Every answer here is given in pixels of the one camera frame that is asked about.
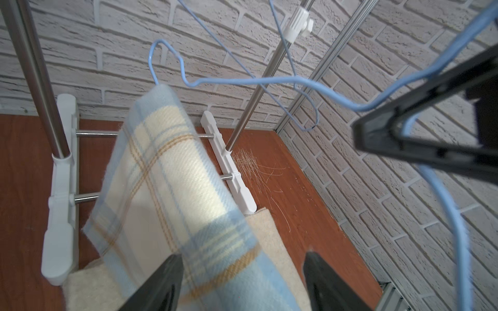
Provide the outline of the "blue plaid fringed scarf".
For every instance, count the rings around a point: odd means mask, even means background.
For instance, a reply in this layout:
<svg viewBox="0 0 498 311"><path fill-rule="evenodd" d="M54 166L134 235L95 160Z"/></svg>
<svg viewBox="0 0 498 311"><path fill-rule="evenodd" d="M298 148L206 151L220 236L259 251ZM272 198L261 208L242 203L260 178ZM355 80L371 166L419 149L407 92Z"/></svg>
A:
<svg viewBox="0 0 498 311"><path fill-rule="evenodd" d="M179 310L302 310L298 274L264 252L175 91L154 86L118 132L84 234L129 298L182 256Z"/></svg>

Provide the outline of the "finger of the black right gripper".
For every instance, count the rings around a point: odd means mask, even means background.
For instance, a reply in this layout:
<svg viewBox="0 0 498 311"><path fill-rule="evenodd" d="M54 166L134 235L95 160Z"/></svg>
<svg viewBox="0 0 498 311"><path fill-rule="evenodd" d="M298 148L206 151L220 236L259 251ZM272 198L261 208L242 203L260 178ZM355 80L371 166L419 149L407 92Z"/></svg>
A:
<svg viewBox="0 0 498 311"><path fill-rule="evenodd" d="M497 47L352 125L363 152L497 182Z"/></svg>

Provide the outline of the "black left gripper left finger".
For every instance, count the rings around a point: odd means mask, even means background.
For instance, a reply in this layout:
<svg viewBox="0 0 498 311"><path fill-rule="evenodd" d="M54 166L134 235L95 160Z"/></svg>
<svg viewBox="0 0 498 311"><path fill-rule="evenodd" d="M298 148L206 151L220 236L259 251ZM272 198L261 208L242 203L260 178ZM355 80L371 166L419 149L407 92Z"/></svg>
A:
<svg viewBox="0 0 498 311"><path fill-rule="evenodd" d="M183 276L182 255L170 255L119 310L176 310Z"/></svg>

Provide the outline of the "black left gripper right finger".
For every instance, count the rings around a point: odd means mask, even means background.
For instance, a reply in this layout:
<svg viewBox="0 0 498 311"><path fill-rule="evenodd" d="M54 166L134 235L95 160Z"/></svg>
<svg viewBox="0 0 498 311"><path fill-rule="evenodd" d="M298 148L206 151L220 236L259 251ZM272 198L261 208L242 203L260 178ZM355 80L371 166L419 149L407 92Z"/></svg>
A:
<svg viewBox="0 0 498 311"><path fill-rule="evenodd" d="M371 310L317 252L306 253L303 274L311 310Z"/></svg>

